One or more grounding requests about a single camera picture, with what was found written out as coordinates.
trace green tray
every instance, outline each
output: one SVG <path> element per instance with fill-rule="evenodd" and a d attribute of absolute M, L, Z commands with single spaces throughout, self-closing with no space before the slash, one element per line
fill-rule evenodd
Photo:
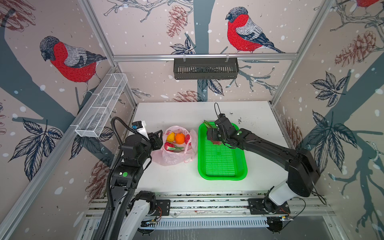
<path fill-rule="evenodd" d="M 221 144 L 214 145 L 207 140 L 207 127 L 202 123 L 199 127 L 198 169 L 200 175 L 207 180 L 242 180 L 248 169 L 244 151 L 230 149 Z"/>

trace table surface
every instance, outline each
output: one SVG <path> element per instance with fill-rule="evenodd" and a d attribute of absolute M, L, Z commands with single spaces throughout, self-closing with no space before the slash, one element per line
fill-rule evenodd
<path fill-rule="evenodd" d="M 245 128 L 270 142 L 287 147 L 283 134 L 266 101 L 219 102 L 220 110 L 239 128 Z M 165 131 L 178 125 L 196 133 L 203 120 L 215 121 L 213 102 L 139 103 L 133 121 L 144 120 L 147 132 Z M 270 160 L 245 152 L 248 174 L 240 181 L 206 180 L 197 170 L 197 156 L 189 163 L 162 166 L 161 150 L 152 152 L 152 164 L 144 171 L 137 191 L 163 194 L 225 194 L 265 191 L 281 183 L 288 172 Z"/>

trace white wire basket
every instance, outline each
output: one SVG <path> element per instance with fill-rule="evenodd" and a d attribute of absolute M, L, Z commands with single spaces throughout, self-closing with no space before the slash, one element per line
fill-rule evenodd
<path fill-rule="evenodd" d="M 75 132 L 80 137 L 100 136 L 127 82 L 125 74 L 111 74 L 107 83 L 93 101 L 92 106 L 76 127 Z"/>

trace bird illustration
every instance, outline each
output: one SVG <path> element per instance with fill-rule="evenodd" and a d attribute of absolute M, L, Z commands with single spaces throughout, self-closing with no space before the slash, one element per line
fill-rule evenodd
<path fill-rule="evenodd" d="M 86 51 L 84 48 L 72 47 L 60 42 L 53 36 L 44 38 L 40 43 L 40 51 L 44 61 L 50 60 L 61 74 L 68 80 L 76 83 L 86 83 L 87 89 L 83 92 L 92 93 L 88 90 L 88 81 L 96 75 L 98 64 L 107 59 L 99 54 Z"/>
<path fill-rule="evenodd" d="M 246 8 L 231 9 L 225 19 L 228 20 L 228 41 L 237 49 L 236 53 L 240 51 L 253 53 L 260 48 L 269 48 L 278 53 L 284 53 L 275 47 L 259 26 L 254 24 L 248 16 Z"/>

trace black wall basket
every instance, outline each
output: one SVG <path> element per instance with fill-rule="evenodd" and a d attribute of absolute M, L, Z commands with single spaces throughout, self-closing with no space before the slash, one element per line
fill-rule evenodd
<path fill-rule="evenodd" d="M 237 58 L 175 58 L 175 79 L 234 79 L 239 73 Z"/>

